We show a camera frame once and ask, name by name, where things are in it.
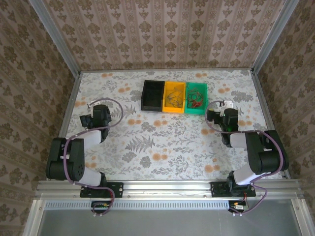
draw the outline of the wire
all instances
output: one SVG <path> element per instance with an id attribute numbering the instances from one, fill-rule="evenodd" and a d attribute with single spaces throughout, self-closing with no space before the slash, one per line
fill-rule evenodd
<path id="1" fill-rule="evenodd" d="M 235 204 L 240 204 L 240 203 L 242 203 L 243 201 L 247 202 L 247 195 L 246 195 L 246 193 L 245 193 L 245 192 L 244 192 L 244 198 L 242 199 L 242 201 L 232 203 L 232 205 L 230 205 L 230 207 L 231 207 L 231 206 L 234 206 Z"/>
<path id="2" fill-rule="evenodd" d="M 64 145 L 63 156 L 66 156 L 66 155 L 67 155 L 67 148 L 68 148 L 69 143 L 70 143 L 71 140 L 78 138 L 78 137 L 79 137 L 80 135 L 82 135 L 82 134 L 85 134 L 85 133 L 88 133 L 88 132 L 91 132 L 91 131 L 94 131 L 94 130 L 103 130 L 103 129 L 109 129 L 109 128 L 115 127 L 116 125 L 118 125 L 118 124 L 122 121 L 122 119 L 123 119 L 123 117 L 124 117 L 124 111 L 123 111 L 123 107 L 121 106 L 121 104 L 120 104 L 118 101 L 116 101 L 116 100 L 114 100 L 114 99 L 111 99 L 111 98 L 101 98 L 101 99 L 95 100 L 95 101 L 94 101 L 93 103 L 91 103 L 90 105 L 93 105 L 94 103 L 99 102 L 99 101 L 112 101 L 112 102 L 117 103 L 118 106 L 120 107 L 121 111 L 122 111 L 122 115 L 121 115 L 119 121 L 118 121 L 117 123 L 113 124 L 113 125 L 108 125 L 108 126 L 105 126 L 105 127 L 99 127 L 99 128 L 93 128 L 93 129 L 86 129 L 86 130 L 84 130 L 84 131 L 82 131 L 82 132 L 79 132 L 79 133 L 77 133 L 77 134 L 75 134 L 75 135 L 72 135 L 72 136 L 66 141 L 66 143 L 65 143 L 65 145 Z M 91 185 L 87 185 L 87 184 L 81 184 L 81 183 L 72 181 L 72 180 L 70 179 L 70 176 L 69 176 L 69 173 L 68 173 L 67 161 L 66 161 L 66 160 L 67 160 L 66 158 L 63 159 L 63 169 L 64 169 L 65 177 L 66 177 L 66 179 L 69 181 L 69 183 L 71 183 L 71 184 L 73 184 L 73 185 L 80 185 L 80 186 L 83 186 L 83 187 L 92 188 L 92 189 L 105 189 L 105 190 L 108 190 L 108 191 L 110 192 L 110 194 L 111 194 L 111 196 L 112 196 L 112 199 L 111 199 L 111 203 L 110 203 L 108 209 L 105 210 L 105 211 L 104 211 L 103 213 L 101 213 L 101 214 L 97 214 L 96 212 L 94 212 L 94 215 L 95 215 L 95 216 L 96 216 L 96 215 L 102 216 L 102 215 L 108 213 L 109 209 L 110 209 L 110 208 L 112 207 L 112 205 L 114 204 L 114 199 L 115 199 L 115 193 L 114 193 L 114 191 L 113 191 L 111 188 L 108 188 L 108 187 L 96 187 L 96 186 L 91 186 Z"/>
<path id="3" fill-rule="evenodd" d="M 272 176 L 272 175 L 275 175 L 275 174 L 277 174 L 278 172 L 280 172 L 280 170 L 282 169 L 283 164 L 284 164 L 284 156 L 283 156 L 282 151 L 281 151 L 281 148 L 280 148 L 280 146 L 277 144 L 277 142 L 276 142 L 270 135 L 268 135 L 267 133 L 265 133 L 265 132 L 263 132 L 263 131 L 261 131 L 261 130 L 247 130 L 247 131 L 226 132 L 226 131 L 221 131 L 221 130 L 218 130 L 218 129 L 215 129 L 214 127 L 212 127 L 212 125 L 211 125 L 210 122 L 208 121 L 207 113 L 208 113 L 208 110 L 210 109 L 210 106 L 211 106 L 212 104 L 214 104 L 214 103 L 217 103 L 217 102 L 219 102 L 220 104 L 223 104 L 223 105 L 224 105 L 224 102 L 223 102 L 223 101 L 220 101 L 220 100 L 210 102 L 210 103 L 208 104 L 208 106 L 207 106 L 207 109 L 206 109 L 205 115 L 204 115 L 205 120 L 206 120 L 206 123 L 207 123 L 207 125 L 208 125 L 211 129 L 213 129 L 214 131 L 217 131 L 217 132 L 219 132 L 219 133 L 222 133 L 222 134 L 260 133 L 260 134 L 266 136 L 266 137 L 274 144 L 274 146 L 276 147 L 276 149 L 277 149 L 277 151 L 278 151 L 278 153 L 279 153 L 279 157 L 280 157 L 280 164 L 279 164 L 279 167 L 277 168 L 276 171 L 274 171 L 274 172 L 272 172 L 272 173 L 270 173 L 270 174 L 263 174 L 263 175 L 258 176 L 257 178 L 255 178 L 255 179 L 253 179 L 253 180 L 251 181 L 251 185 L 252 185 L 253 187 L 260 188 L 260 189 L 263 189 L 263 190 L 265 191 L 265 194 L 264 194 L 264 195 L 262 196 L 262 198 L 256 203 L 256 205 L 254 205 L 251 209 L 249 209 L 249 210 L 247 210 L 247 211 L 244 211 L 243 213 L 240 213 L 240 212 L 239 212 L 238 210 L 236 210 L 236 209 L 230 208 L 230 209 L 232 209 L 233 211 L 235 211 L 237 214 L 242 215 L 242 214 L 246 214 L 246 213 L 249 213 L 249 212 L 251 212 L 252 210 L 254 210 L 254 209 L 255 209 L 256 207 L 258 207 L 258 205 L 266 198 L 267 193 L 268 193 L 268 190 L 267 190 L 266 188 L 263 188 L 263 187 L 260 187 L 260 186 L 255 185 L 254 182 L 257 181 L 257 180 L 259 180 L 259 179 L 261 179 L 261 178 L 263 178 L 263 177 Z"/>
<path id="4" fill-rule="evenodd" d="M 105 209 L 102 213 L 96 213 L 96 212 L 95 212 L 95 207 L 98 206 L 98 205 L 102 205 L 102 206 L 105 206 L 105 207 L 106 207 L 107 204 L 105 205 L 104 202 L 96 202 L 96 203 L 93 203 L 92 212 L 93 212 L 94 216 L 96 216 L 96 215 L 103 216 L 104 214 L 106 214 L 106 213 L 108 212 L 108 209 L 109 209 L 109 208 Z"/>
<path id="5" fill-rule="evenodd" d="M 174 91 L 167 96 L 168 103 L 170 103 L 173 107 L 181 108 L 183 106 L 183 99 L 181 97 L 182 93 L 183 91 L 174 88 Z"/>
<path id="6" fill-rule="evenodd" d="M 187 92 L 187 107 L 197 108 L 201 107 L 203 103 L 203 94 L 197 88 L 189 89 Z"/>

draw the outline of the table surface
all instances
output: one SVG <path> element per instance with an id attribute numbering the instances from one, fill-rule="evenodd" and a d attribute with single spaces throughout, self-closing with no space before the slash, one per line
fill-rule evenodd
<path id="1" fill-rule="evenodd" d="M 85 165 L 111 180 L 226 179 L 247 162 L 244 148 L 227 148 L 203 116 L 141 110 L 144 80 L 206 83 L 208 100 L 233 100 L 240 130 L 266 130 L 265 119 L 249 71 L 191 70 L 83 73 L 67 137 L 82 131 L 79 116 L 87 103 L 109 97 L 124 108 L 122 122 L 106 140 L 85 151 Z M 121 115 L 113 102 L 112 122 Z M 275 175 L 270 178 L 281 178 Z"/>

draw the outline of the leaf pattern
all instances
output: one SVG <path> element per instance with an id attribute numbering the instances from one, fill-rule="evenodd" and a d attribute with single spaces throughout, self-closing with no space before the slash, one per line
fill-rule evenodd
<path id="1" fill-rule="evenodd" d="M 148 138 L 145 138 L 141 136 L 141 138 L 135 137 L 132 139 L 129 144 L 125 147 L 125 149 L 132 150 L 132 151 L 139 151 L 139 152 L 145 152 L 148 148 L 152 148 L 154 146 L 154 140 L 151 139 L 150 136 Z"/>
<path id="2" fill-rule="evenodd" d="M 190 149 L 189 147 L 175 147 L 173 149 L 176 152 L 180 152 L 180 153 L 192 153 L 193 149 Z"/>
<path id="3" fill-rule="evenodd" d="M 140 165 L 143 168 L 149 168 L 151 166 L 151 160 L 148 156 L 144 156 L 141 158 Z"/>
<path id="4" fill-rule="evenodd" d="M 152 174 L 156 175 L 167 175 L 172 171 L 171 168 L 160 167 L 159 169 L 154 169 L 151 171 Z"/>
<path id="5" fill-rule="evenodd" d="M 189 163 L 186 161 L 181 155 L 176 158 L 171 159 L 168 161 L 170 167 L 175 167 L 175 175 L 178 176 L 179 174 L 185 172 L 188 167 Z"/>

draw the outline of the wall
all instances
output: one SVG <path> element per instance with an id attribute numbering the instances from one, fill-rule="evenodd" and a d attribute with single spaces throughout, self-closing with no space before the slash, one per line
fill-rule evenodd
<path id="1" fill-rule="evenodd" d="M 315 216 L 315 1 L 300 0 L 258 74 L 268 107 Z"/>
<path id="2" fill-rule="evenodd" d="M 81 70 L 251 67 L 283 0 L 43 0 Z"/>
<path id="3" fill-rule="evenodd" d="M 0 1 L 0 235 L 23 232 L 73 77 L 27 0 Z"/>

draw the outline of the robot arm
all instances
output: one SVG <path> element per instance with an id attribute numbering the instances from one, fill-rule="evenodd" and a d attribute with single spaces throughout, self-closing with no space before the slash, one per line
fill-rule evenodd
<path id="1" fill-rule="evenodd" d="M 81 116 L 80 120 L 83 127 L 91 129 L 107 126 L 111 117 L 107 106 L 96 105 L 93 107 L 91 115 Z M 81 135 L 80 138 L 73 139 L 67 149 L 66 157 L 63 156 L 63 149 L 67 139 L 54 138 L 46 166 L 46 176 L 51 179 L 66 180 L 63 159 L 67 158 L 67 170 L 72 181 L 90 186 L 106 186 L 104 173 L 85 166 L 84 153 L 92 146 L 102 143 L 106 139 L 108 131 L 109 129 L 94 130 Z"/>
<path id="2" fill-rule="evenodd" d="M 230 172 L 226 182 L 213 182 L 213 197 L 255 196 L 251 183 L 263 174 L 273 173 L 280 165 L 280 155 L 275 145 L 257 132 L 224 133 L 238 131 L 238 111 L 233 109 L 232 101 L 224 101 L 220 112 L 208 111 L 207 120 L 221 127 L 222 142 L 229 148 L 246 148 L 248 163 Z M 279 145 L 283 155 L 281 171 L 288 169 L 289 161 L 276 130 L 265 131 Z"/>

